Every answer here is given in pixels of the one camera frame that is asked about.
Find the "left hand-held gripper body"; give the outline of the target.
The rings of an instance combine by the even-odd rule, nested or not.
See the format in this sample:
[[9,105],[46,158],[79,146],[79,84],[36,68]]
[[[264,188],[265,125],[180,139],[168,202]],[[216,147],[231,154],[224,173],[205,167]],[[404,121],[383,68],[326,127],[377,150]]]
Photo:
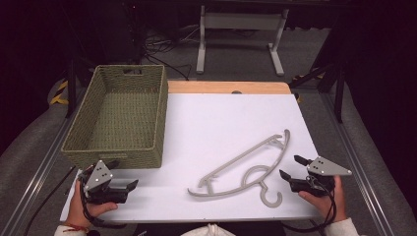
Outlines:
[[112,189],[109,184],[113,178],[103,160],[99,160],[80,175],[80,181],[85,181],[82,191],[89,204],[104,203],[124,204],[129,192],[125,189]]

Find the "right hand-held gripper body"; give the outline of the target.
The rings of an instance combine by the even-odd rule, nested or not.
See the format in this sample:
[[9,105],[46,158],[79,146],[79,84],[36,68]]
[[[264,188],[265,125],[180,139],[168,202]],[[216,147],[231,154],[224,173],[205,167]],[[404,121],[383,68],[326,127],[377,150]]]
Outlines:
[[321,156],[312,160],[312,163],[305,167],[308,172],[306,178],[294,179],[294,182],[289,186],[292,192],[305,191],[315,197],[326,196],[334,189],[334,176],[350,176],[352,174],[351,170]]

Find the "grey plastic clothes hanger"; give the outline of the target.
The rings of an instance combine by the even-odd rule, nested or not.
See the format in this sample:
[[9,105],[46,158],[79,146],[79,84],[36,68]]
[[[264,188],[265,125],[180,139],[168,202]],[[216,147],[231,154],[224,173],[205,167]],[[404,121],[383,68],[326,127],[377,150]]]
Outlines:
[[[260,143],[250,147],[249,149],[245,150],[241,154],[233,157],[232,159],[224,162],[220,166],[213,169],[211,172],[206,174],[202,177],[198,183],[198,187],[202,188],[205,187],[207,191],[205,193],[198,193],[191,189],[188,189],[188,193],[197,198],[217,198],[217,197],[225,197],[235,195],[237,193],[246,191],[247,189],[259,185],[261,187],[260,198],[263,204],[267,207],[279,207],[282,203],[283,196],[280,192],[276,193],[276,201],[270,202],[267,199],[267,192],[268,192],[268,185],[266,184],[266,179],[269,175],[276,169],[278,164],[281,162],[282,158],[284,157],[288,144],[291,139],[291,132],[288,129],[285,129],[281,135],[274,134],[265,140],[261,141]],[[230,168],[234,164],[241,161],[248,155],[253,154],[255,151],[260,149],[263,146],[273,146],[278,148],[277,157],[274,159],[272,164],[256,164],[248,168],[241,179],[240,185],[236,188],[232,188],[229,190],[216,192],[212,186],[212,180],[216,178],[221,172],[225,169]]]

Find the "green woven basket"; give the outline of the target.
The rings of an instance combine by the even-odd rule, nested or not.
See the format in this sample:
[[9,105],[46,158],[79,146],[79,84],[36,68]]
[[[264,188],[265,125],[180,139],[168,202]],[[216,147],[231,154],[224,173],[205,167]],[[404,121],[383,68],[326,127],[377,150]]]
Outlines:
[[61,151],[80,168],[100,159],[159,168],[167,101],[162,65],[98,66]]

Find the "person's right hand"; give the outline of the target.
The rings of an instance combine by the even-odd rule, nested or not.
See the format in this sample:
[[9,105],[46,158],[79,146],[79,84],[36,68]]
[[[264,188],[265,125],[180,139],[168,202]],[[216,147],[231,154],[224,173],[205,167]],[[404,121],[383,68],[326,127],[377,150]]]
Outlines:
[[300,191],[298,196],[313,205],[323,218],[331,216],[333,217],[334,222],[338,222],[346,219],[347,214],[341,178],[339,176],[334,176],[333,179],[335,184],[332,192],[333,199],[330,197],[318,198],[305,191]]

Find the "person's left hand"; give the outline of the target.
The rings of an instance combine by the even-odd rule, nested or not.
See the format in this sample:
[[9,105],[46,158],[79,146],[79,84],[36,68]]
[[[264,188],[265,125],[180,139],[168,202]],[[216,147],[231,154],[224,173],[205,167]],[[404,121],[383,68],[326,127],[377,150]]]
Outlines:
[[[90,221],[84,215],[84,207],[81,199],[81,183],[76,181],[75,192],[70,201],[70,207],[65,223],[67,225],[75,225],[83,228],[91,226]],[[105,203],[102,205],[87,204],[87,210],[92,217],[99,217],[102,214],[115,210],[118,205],[115,203]]]

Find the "black metal stand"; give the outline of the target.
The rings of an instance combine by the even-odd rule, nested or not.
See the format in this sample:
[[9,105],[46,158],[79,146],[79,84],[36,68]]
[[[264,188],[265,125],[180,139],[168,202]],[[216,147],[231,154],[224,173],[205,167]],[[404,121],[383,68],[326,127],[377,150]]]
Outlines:
[[320,68],[313,69],[310,73],[297,77],[295,80],[292,80],[288,85],[291,89],[295,89],[313,78],[323,75],[320,82],[317,85],[317,90],[320,93],[329,93],[332,87],[335,87],[335,98],[333,104],[333,113],[336,120],[342,122],[342,100],[344,94],[344,83],[345,83],[345,73],[343,72],[340,66],[329,64]]
[[67,82],[68,82],[68,108],[66,117],[69,118],[77,106],[77,83],[83,88],[89,85],[96,64],[87,58],[76,57],[71,59],[67,64]]

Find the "yellow black hazard tape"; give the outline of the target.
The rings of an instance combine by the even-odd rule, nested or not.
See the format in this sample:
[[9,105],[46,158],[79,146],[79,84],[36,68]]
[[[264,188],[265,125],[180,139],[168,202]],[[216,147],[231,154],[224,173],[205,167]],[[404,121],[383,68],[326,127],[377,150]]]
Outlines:
[[55,94],[52,96],[51,100],[50,100],[50,104],[64,104],[64,105],[68,105],[69,104],[69,100],[67,98],[63,97],[63,93],[64,90],[67,88],[68,86],[68,81],[64,80],[60,86],[58,87],[58,89],[56,90]]

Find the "person's white garment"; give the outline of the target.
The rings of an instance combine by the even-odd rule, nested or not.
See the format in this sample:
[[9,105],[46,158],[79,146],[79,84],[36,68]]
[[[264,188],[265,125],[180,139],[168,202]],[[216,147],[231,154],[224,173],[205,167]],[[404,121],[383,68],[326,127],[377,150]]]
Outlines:
[[235,234],[219,227],[217,224],[208,224],[207,226],[199,227],[181,236],[236,236]]

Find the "white table cover sheet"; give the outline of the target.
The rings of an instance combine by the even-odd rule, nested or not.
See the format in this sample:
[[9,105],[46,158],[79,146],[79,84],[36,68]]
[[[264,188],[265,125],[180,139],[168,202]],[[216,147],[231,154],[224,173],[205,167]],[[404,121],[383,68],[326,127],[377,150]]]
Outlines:
[[[202,177],[216,167],[266,138],[285,129],[291,132],[287,151],[266,179],[267,207],[261,187],[217,198],[197,198],[188,193],[199,188]],[[272,164],[278,148],[263,146],[212,180],[216,192],[236,188],[244,172],[256,164]],[[279,170],[294,178],[307,175],[294,155],[315,158],[318,153],[295,97],[291,94],[171,93],[168,96],[162,164],[159,168],[124,169],[112,172],[112,186],[123,188],[138,180],[137,188],[117,209],[102,215],[114,223],[215,222],[243,220],[304,219],[317,211],[293,193]]]

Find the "white metal stand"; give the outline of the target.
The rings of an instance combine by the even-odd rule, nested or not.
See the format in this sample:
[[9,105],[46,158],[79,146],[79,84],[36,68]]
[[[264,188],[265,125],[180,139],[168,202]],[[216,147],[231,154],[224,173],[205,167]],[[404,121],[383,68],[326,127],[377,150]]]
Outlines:
[[196,72],[205,71],[206,61],[206,30],[274,30],[274,42],[268,44],[268,52],[275,73],[282,77],[284,70],[277,52],[289,10],[284,9],[279,14],[244,14],[244,13],[213,13],[205,6],[200,14],[200,42],[197,57]]

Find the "aluminium rail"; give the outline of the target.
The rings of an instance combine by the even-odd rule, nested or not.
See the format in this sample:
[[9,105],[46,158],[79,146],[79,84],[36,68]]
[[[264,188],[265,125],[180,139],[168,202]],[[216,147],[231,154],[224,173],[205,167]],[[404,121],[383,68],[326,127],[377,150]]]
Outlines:
[[51,168],[53,167],[58,155],[59,149],[62,146],[63,140],[69,130],[71,122],[74,119],[74,114],[69,115],[63,119],[63,122],[53,140],[46,155],[40,162],[36,171],[29,180],[19,203],[17,204],[14,212],[9,217],[7,224],[0,232],[0,236],[15,236],[18,229],[23,224],[31,206],[33,205],[39,191],[42,188]]
[[390,236],[392,229],[387,221],[387,217],[382,209],[380,201],[378,200],[374,188],[371,186],[368,176],[365,173],[359,156],[348,136],[348,133],[344,127],[344,124],[339,121],[335,112],[333,111],[333,101],[327,93],[321,93],[320,97],[326,108],[328,115],[334,129],[336,130],[341,142],[347,153],[347,161],[351,169],[353,170],[353,176],[358,184],[359,190],[366,203],[366,206],[372,216],[374,223],[381,236]]

